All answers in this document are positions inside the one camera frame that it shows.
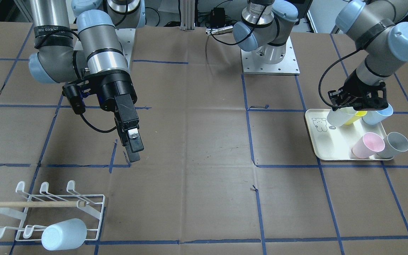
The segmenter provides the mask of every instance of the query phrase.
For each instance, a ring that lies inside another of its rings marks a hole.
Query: yellow cup
[[[344,123],[344,125],[350,125],[350,124],[354,123],[359,118],[366,115],[366,113],[368,113],[368,111],[359,111],[359,112],[357,112],[352,118],[350,118],[346,123]]]

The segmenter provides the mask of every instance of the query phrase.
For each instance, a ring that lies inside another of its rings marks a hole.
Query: plastic cup
[[[366,115],[366,113],[368,113],[368,111],[359,111],[359,112],[357,112],[355,115],[353,115],[352,118],[350,118],[350,120],[348,120],[346,123],[344,123],[344,125],[350,125],[350,124],[354,123],[355,121],[358,121],[358,119],[361,119],[361,117]]]
[[[354,110],[353,107],[344,107],[337,109],[336,111],[330,110],[327,116],[327,121],[332,126],[342,126],[356,113],[357,111]]]
[[[391,158],[402,152],[408,151],[408,140],[403,134],[391,132],[384,138],[385,149],[377,155],[382,158]]]
[[[368,158],[385,148],[384,140],[373,132],[367,132],[352,147],[352,152],[357,158]]]
[[[75,218],[48,226],[41,240],[47,250],[71,250],[80,247],[86,235],[86,224]]]
[[[380,111],[368,111],[363,116],[363,121],[369,125],[375,125],[393,114],[393,107],[388,104],[388,107]]]

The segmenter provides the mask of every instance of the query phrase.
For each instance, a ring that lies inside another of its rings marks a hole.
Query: tray
[[[309,109],[305,113],[306,127],[310,134],[311,144],[314,153],[321,160],[392,160],[391,158],[381,158],[374,154],[369,158],[357,158],[352,153],[352,147],[367,132],[374,132],[385,138],[382,123],[368,125],[362,119],[350,125],[339,127],[331,126],[327,122],[327,115],[330,109]]]

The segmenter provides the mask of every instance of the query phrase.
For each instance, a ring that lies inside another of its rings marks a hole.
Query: wooden dowel
[[[76,207],[76,201],[46,201],[46,202],[0,202],[0,207]],[[86,202],[79,201],[79,207],[86,206]]]

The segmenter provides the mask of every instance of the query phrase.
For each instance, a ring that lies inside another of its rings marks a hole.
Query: blue cup
[[[380,111],[368,111],[363,116],[363,121],[369,125],[375,125],[393,114],[393,107],[388,104],[388,107]]]

